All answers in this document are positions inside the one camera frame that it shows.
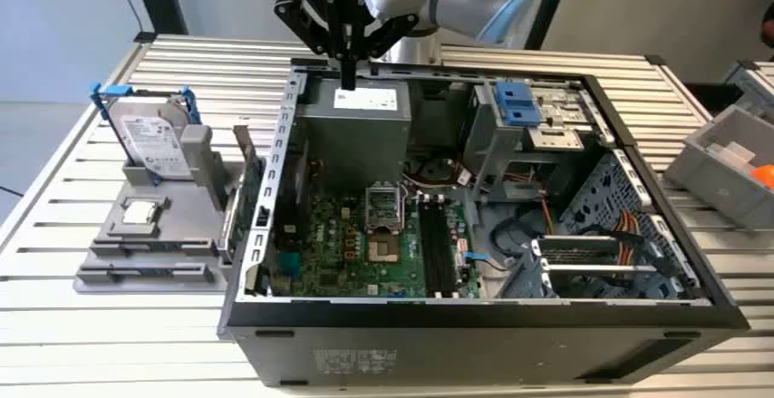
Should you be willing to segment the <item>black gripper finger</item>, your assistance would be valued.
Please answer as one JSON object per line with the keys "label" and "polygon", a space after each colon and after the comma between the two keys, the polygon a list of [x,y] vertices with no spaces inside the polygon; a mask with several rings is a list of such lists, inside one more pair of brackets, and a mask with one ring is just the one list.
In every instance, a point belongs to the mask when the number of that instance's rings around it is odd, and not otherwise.
{"label": "black gripper finger", "polygon": [[369,58],[381,57],[419,23],[417,14],[401,15],[366,34],[363,22],[353,24],[349,46],[349,88],[355,88],[357,64]]}
{"label": "black gripper finger", "polygon": [[317,54],[326,54],[341,64],[342,88],[349,89],[349,49],[337,0],[322,0],[327,27],[303,7],[303,0],[277,0],[275,14]]}

